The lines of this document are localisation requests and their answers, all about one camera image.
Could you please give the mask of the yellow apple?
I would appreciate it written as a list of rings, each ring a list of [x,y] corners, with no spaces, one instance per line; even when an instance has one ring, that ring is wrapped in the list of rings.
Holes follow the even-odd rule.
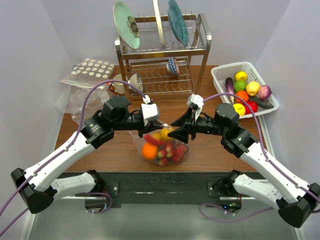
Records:
[[[160,133],[158,132],[155,132],[151,135],[154,139],[158,140],[158,141],[161,141],[162,140],[162,136]]]

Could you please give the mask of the clear polka dot zip bag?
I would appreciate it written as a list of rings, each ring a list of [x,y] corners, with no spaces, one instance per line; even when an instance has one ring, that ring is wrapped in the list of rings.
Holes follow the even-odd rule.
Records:
[[[143,134],[142,137],[138,136],[136,130],[129,133],[142,159],[166,166],[186,160],[189,153],[187,144],[168,136],[173,130],[173,127],[163,124],[162,129]]]

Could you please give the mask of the red chili pepper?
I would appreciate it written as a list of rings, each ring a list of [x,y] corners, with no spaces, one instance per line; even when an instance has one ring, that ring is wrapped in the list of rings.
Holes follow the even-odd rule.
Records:
[[[148,142],[154,146],[157,146],[157,147],[160,147],[160,146],[163,146],[166,144],[166,142],[163,141],[161,138],[160,139],[154,138],[150,134],[145,135],[143,138],[146,142]]]

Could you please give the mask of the orange fruit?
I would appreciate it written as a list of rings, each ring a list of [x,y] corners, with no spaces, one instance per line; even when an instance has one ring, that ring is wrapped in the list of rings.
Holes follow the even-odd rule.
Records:
[[[158,147],[149,142],[146,142],[141,150],[142,157],[147,161],[152,161],[157,157]]]

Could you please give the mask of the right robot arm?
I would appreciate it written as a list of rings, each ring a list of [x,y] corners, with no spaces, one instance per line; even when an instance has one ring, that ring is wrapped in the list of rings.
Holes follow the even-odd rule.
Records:
[[[254,167],[269,182],[264,184],[232,170],[212,188],[230,197],[236,194],[253,197],[277,210],[292,227],[300,228],[318,205],[319,184],[309,184],[279,163],[254,135],[239,125],[240,116],[231,104],[219,104],[214,117],[197,113],[189,107],[171,123],[176,129],[168,136],[183,143],[194,140],[197,134],[220,136],[225,150]]]

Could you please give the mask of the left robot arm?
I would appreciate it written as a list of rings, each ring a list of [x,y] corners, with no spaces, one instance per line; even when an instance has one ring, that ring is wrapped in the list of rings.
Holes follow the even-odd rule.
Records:
[[[80,130],[39,163],[23,170],[15,169],[11,178],[27,209],[37,214],[54,201],[77,194],[99,196],[105,181],[96,170],[74,177],[59,176],[77,160],[113,139],[115,131],[137,131],[145,134],[162,128],[158,106],[147,96],[140,108],[129,112],[131,103],[124,96],[111,97],[94,115],[84,121]]]

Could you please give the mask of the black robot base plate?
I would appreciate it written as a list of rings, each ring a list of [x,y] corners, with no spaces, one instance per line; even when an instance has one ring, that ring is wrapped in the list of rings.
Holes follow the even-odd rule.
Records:
[[[226,172],[101,172],[113,207],[124,204],[199,205],[239,194],[222,190]]]

